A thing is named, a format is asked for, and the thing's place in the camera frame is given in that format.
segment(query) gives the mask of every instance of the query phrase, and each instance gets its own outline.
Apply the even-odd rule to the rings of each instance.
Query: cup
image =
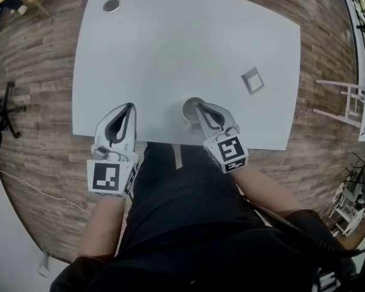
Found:
[[[191,97],[182,105],[181,114],[182,118],[187,122],[187,130],[191,130],[194,125],[199,123],[199,118],[196,115],[196,106],[198,103],[204,103],[205,101],[199,97]]]

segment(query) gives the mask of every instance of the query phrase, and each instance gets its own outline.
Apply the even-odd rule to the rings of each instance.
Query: office chair base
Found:
[[[8,117],[8,114],[10,113],[14,113],[14,112],[20,112],[20,111],[27,111],[27,107],[25,105],[23,106],[17,106],[17,107],[14,107],[12,109],[8,109],[7,108],[7,102],[8,102],[8,95],[9,95],[9,89],[10,88],[14,88],[15,87],[15,82],[8,82],[7,83],[7,88],[5,89],[5,94],[4,94],[4,100],[1,101],[0,103],[2,103],[2,109],[0,111],[0,117],[1,117],[1,120],[2,120],[2,124],[4,126],[4,128],[8,128],[11,132],[11,134],[13,135],[13,137],[15,139],[19,138],[20,137],[20,132],[15,132],[15,130],[13,129],[12,127],[12,124],[11,124],[11,121]]]

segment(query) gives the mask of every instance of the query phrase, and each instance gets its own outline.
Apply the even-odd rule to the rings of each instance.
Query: forearm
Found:
[[[113,258],[119,242],[125,198],[101,197],[81,236],[78,256]]]
[[[288,189],[249,165],[231,172],[231,175],[247,199],[256,206],[281,217],[303,209],[300,201]]]

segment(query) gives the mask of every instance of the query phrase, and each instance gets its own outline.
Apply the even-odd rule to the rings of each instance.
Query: sleeve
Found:
[[[315,211],[299,210],[293,212],[285,219],[321,242],[334,248],[344,249],[343,245],[334,238],[319,214]],[[335,269],[336,276],[338,276],[340,280],[349,278],[352,274],[355,274],[356,270],[354,261],[351,258],[338,259]]]
[[[89,257],[77,257],[53,281],[50,292],[82,292],[105,263]]]
[[[343,248],[315,211],[299,210],[285,217],[285,219],[322,242],[336,248]]]

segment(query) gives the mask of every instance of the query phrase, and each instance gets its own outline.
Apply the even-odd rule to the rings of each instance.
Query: wooden floor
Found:
[[[365,143],[354,127],[312,113],[341,111],[345,101],[314,84],[316,78],[355,81],[355,55],[343,0],[250,0],[301,27],[301,73],[293,127],[286,151],[251,150],[250,163],[292,190],[305,207],[321,209],[346,176],[351,152],[365,160]],[[43,192],[92,211],[86,160],[92,140],[72,135],[72,77],[75,50],[87,0],[43,0],[44,17],[4,12],[0,21],[0,95],[16,81],[11,101],[28,110],[13,116],[22,132],[4,134],[0,168]],[[4,177],[16,207],[38,243],[72,260],[88,215]]]

